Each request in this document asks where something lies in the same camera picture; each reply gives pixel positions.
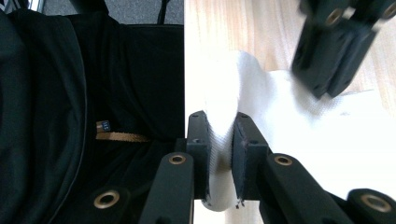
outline white cloth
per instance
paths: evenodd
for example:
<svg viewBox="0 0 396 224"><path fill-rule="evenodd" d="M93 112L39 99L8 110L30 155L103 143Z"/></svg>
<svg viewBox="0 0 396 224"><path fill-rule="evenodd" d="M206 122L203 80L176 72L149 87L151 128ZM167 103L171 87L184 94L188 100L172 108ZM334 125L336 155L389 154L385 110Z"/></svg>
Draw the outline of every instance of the white cloth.
<svg viewBox="0 0 396 224"><path fill-rule="evenodd" d="M212 78L219 91L209 87L206 101L219 103L221 97L228 101L224 103L226 106L206 103L205 111L212 127L225 130L222 128L232 125L230 118L236 112L231 102L237 95L237 110L253 118L271 149L299 160L327 191L345 198L351 189L369 188L396 198L396 121L382 109L377 92L349 93L334 99L325 96L317 100L289 71L265 73L253 56L240 51L209 64L207 76L220 76L224 83L221 85L219 79ZM239 85L234 81L228 85L229 79L237 80ZM221 124L222 116L228 117L226 123ZM217 155L215 160L211 158L212 162L229 162L229 130L212 131L215 139L221 139L212 150L212 155ZM220 170L230 175L227 162ZM233 184L229 177L224 181L223 177L213 175L215 167L211 164L210 183L217 189L211 192L211 204L220 208L213 210L219 211L233 206L236 196L228 187ZM227 195L231 200L220 199ZM246 218L257 220L260 213L256 205L249 210L254 215L235 212L234 208L228 210L226 223L239 223Z"/></svg>

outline black mechanical part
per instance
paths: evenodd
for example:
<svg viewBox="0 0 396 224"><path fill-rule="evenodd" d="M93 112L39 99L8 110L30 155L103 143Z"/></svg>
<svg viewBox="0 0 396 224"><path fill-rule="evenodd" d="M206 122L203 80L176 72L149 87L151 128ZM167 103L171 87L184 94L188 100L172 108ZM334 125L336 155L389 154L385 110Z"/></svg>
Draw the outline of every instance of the black mechanical part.
<svg viewBox="0 0 396 224"><path fill-rule="evenodd" d="M293 157L284 154L268 156L262 174L288 223L353 223Z"/></svg>
<svg viewBox="0 0 396 224"><path fill-rule="evenodd" d="M195 199L205 199L209 194L210 141L204 111L189 117L186 152L194 158Z"/></svg>
<svg viewBox="0 0 396 224"><path fill-rule="evenodd" d="M347 196L346 212L355 223L389 224L396 222L396 202L372 189L354 189Z"/></svg>
<svg viewBox="0 0 396 224"><path fill-rule="evenodd" d="M193 195L192 156L182 152L164 156L139 223L192 223Z"/></svg>
<svg viewBox="0 0 396 224"><path fill-rule="evenodd" d="M343 18L348 7L352 17ZM307 16L291 66L292 72L320 98L344 91L374 42L373 26L396 14L395 0L302 0Z"/></svg>
<svg viewBox="0 0 396 224"><path fill-rule="evenodd" d="M236 196L240 201L260 199L256 177L259 164L269 153L268 143L253 120L238 113L233 124L232 172Z"/></svg>

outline metal bolt hole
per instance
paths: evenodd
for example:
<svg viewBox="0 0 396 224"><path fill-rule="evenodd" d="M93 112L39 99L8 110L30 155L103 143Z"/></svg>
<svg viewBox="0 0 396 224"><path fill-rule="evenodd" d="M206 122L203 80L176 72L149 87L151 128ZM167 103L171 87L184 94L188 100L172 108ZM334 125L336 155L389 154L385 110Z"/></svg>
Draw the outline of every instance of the metal bolt hole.
<svg viewBox="0 0 396 224"><path fill-rule="evenodd" d="M378 212L387 213L392 210L392 207L387 201L372 194L361 195L361 200L364 202L364 204Z"/></svg>
<svg viewBox="0 0 396 224"><path fill-rule="evenodd" d="M396 3L393 3L390 5L387 10L385 10L383 18L384 19L390 19L396 14Z"/></svg>
<svg viewBox="0 0 396 224"><path fill-rule="evenodd" d="M180 165L181 163L185 162L186 158L184 156L181 155L176 155L173 156L169 159L169 162L174 164L174 165Z"/></svg>
<svg viewBox="0 0 396 224"><path fill-rule="evenodd" d="M333 25L335 24L340 18L343 16L344 10L341 8L336 8L330 16L326 20L327 25Z"/></svg>
<svg viewBox="0 0 396 224"><path fill-rule="evenodd" d="M284 156L275 157L275 161L276 161L276 163L278 163L280 165L284 165L284 166L289 166L293 163L293 161L291 159L284 157Z"/></svg>
<svg viewBox="0 0 396 224"><path fill-rule="evenodd" d="M120 199L120 194L115 190L109 190L97 196L93 205L99 209L105 209L116 204Z"/></svg>

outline white fabric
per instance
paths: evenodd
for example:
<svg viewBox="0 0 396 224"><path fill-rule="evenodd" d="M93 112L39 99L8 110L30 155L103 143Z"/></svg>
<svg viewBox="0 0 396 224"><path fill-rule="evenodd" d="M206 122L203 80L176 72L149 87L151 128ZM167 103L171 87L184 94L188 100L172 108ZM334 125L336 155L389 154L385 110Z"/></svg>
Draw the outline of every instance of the white fabric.
<svg viewBox="0 0 396 224"><path fill-rule="evenodd" d="M377 92L317 100L289 71L265 73L254 57L239 51L208 64L208 77L223 74L219 77L223 84L220 79L213 82L219 91L213 91L213 86L208 88L212 91L207 91L211 93L206 95L205 110L211 135L215 136L212 153L216 159L211 159L226 161L219 166L223 174L230 175L229 127L235 115L233 99L239 95L237 110L253 118L271 149L299 160L327 191L345 198L351 189L369 188L396 198L396 121L382 109ZM233 80L231 85L227 83L229 79ZM227 99L226 103L220 102L221 97ZM211 164L210 185L216 186L211 191L211 204L219 208L212 210L219 211L233 206L236 200L234 191L229 189L232 180L213 175L216 167ZM237 212L234 208L228 210L225 222L246 219L256 223L260 216L257 205L254 203L245 214L243 208Z"/></svg>
<svg viewBox="0 0 396 224"><path fill-rule="evenodd" d="M231 173L233 121L238 111L240 80L236 69L217 63L205 78L205 112L209 122L211 146L209 191L205 207L224 211L236 205L236 192Z"/></svg>

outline wooden floor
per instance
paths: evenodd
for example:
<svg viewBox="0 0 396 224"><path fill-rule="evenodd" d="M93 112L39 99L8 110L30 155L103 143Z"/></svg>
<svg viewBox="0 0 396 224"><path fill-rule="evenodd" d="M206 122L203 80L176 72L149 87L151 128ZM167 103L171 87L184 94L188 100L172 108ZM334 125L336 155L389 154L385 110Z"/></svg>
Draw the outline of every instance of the wooden floor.
<svg viewBox="0 0 396 224"><path fill-rule="evenodd" d="M189 0L185 2L186 108L194 109L202 59L227 50L255 56L265 71L290 69L304 23L299 0ZM379 34L346 91L379 90L396 118L396 19Z"/></svg>

